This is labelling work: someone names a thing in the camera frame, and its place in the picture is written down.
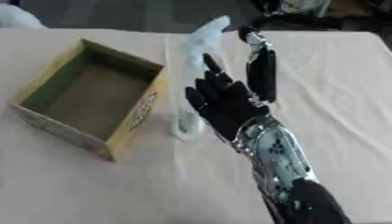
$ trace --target translucent bottle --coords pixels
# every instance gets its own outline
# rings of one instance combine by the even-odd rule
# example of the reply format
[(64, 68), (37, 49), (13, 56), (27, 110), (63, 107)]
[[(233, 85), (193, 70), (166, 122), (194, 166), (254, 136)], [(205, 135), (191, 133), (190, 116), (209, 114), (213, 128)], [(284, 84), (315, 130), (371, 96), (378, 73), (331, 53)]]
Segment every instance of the translucent bottle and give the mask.
[(178, 63), (184, 63), (184, 71), (177, 82), (174, 97), (178, 108), (171, 126), (172, 134), (180, 140), (195, 140), (205, 128), (204, 121), (185, 98), (185, 87), (193, 87), (195, 79), (204, 77), (206, 66), (203, 62), (203, 53), (211, 54), (218, 65), (229, 72), (225, 67), (224, 54), (221, 50), (222, 30), (229, 24), (230, 19), (227, 16), (216, 18), (190, 34), (180, 47), (184, 58)]

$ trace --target cardboard box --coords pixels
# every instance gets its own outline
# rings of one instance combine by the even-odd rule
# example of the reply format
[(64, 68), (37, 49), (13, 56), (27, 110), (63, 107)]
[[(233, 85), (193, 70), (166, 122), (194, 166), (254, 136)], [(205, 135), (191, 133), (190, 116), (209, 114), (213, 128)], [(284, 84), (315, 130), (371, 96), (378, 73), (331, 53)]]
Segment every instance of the cardboard box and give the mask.
[(110, 160), (165, 88), (163, 66), (81, 40), (10, 105), (32, 126)]

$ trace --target robotic wrist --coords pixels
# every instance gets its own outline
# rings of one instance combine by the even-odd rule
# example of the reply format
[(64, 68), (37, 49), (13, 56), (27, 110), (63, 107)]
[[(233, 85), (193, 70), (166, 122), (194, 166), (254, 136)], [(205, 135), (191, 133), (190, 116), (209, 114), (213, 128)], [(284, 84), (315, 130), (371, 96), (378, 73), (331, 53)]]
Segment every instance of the robotic wrist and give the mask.
[(259, 189), (274, 203), (287, 202), (296, 179), (318, 182), (297, 139), (271, 114), (246, 121), (231, 144), (252, 163)]

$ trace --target gray floor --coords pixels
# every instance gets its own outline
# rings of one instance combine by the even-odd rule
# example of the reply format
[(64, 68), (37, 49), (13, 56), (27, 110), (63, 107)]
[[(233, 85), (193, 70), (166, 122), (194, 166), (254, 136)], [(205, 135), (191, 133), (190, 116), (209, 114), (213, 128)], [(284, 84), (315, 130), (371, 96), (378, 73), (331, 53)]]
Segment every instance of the gray floor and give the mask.
[(221, 15), (233, 30), (258, 15), (250, 0), (24, 0), (23, 7), (49, 27), (138, 32), (192, 32)]

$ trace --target white tablecloth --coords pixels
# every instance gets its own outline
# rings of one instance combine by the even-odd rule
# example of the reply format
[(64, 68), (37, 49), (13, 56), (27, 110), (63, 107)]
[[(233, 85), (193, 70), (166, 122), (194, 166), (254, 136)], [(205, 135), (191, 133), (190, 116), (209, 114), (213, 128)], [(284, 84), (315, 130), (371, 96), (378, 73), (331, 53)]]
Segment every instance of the white tablecloth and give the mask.
[[(318, 178), (355, 223), (392, 221), (392, 58), (368, 33), (268, 32), (278, 55), (273, 113), (297, 135)], [(211, 131), (170, 134), (164, 97), (119, 163), (25, 124), (7, 100), (57, 54), (87, 38), (170, 67), (183, 35), (0, 30), (0, 222), (272, 223), (247, 160)], [(232, 76), (249, 48), (224, 35)], [(169, 73), (175, 80), (178, 73)]]

